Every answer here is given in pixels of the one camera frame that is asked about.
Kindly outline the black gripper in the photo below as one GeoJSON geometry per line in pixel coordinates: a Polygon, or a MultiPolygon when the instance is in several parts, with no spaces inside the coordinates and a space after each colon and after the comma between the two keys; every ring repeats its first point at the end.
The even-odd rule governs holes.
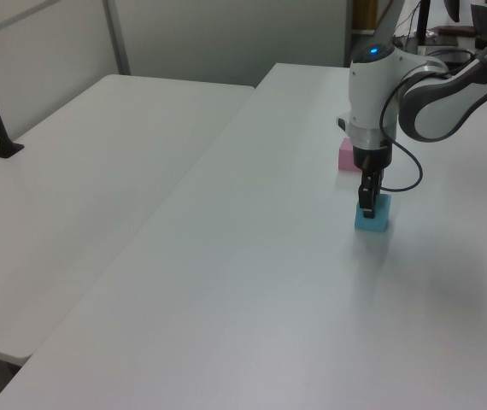
{"type": "Polygon", "coordinates": [[[379,149],[354,147],[352,152],[354,165],[362,170],[358,188],[359,208],[364,218],[373,219],[376,215],[376,196],[382,190],[384,169],[392,162],[393,146],[388,144],[379,149]]]}

